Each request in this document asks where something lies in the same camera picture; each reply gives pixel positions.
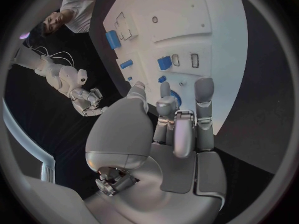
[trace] blue gear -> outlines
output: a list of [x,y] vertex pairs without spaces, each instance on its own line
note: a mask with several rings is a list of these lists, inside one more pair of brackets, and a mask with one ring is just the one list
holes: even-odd
[[171,91],[170,91],[170,95],[177,98],[177,100],[178,100],[178,105],[179,105],[179,106],[182,105],[182,99],[181,99],[181,97],[178,95],[177,92],[171,90]]

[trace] round hole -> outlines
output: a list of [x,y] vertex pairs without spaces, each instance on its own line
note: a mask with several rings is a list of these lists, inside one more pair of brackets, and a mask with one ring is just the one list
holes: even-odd
[[153,23],[157,23],[157,22],[158,22],[158,18],[157,18],[156,16],[154,16],[154,17],[152,18],[152,21],[153,21]]

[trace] white t-shirt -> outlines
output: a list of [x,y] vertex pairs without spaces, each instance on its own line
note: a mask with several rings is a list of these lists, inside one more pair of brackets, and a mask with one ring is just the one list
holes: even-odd
[[63,0],[60,11],[70,9],[75,12],[73,19],[65,24],[72,32],[88,32],[90,19],[96,0]]

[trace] purple light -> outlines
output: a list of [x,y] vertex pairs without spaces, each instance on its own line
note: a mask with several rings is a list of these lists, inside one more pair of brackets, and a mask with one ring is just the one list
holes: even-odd
[[20,39],[26,39],[27,37],[29,37],[30,32],[29,33],[24,33],[20,36]]

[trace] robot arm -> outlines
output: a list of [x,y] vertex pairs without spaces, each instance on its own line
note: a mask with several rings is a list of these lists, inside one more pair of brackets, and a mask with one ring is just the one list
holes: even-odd
[[74,108],[82,116],[100,115],[107,109],[98,108],[103,98],[98,89],[94,88],[88,92],[82,88],[88,78],[85,70],[77,71],[72,66],[55,64],[50,57],[39,56],[24,45],[20,47],[11,63],[33,69],[36,74],[44,76],[52,87],[71,99]]

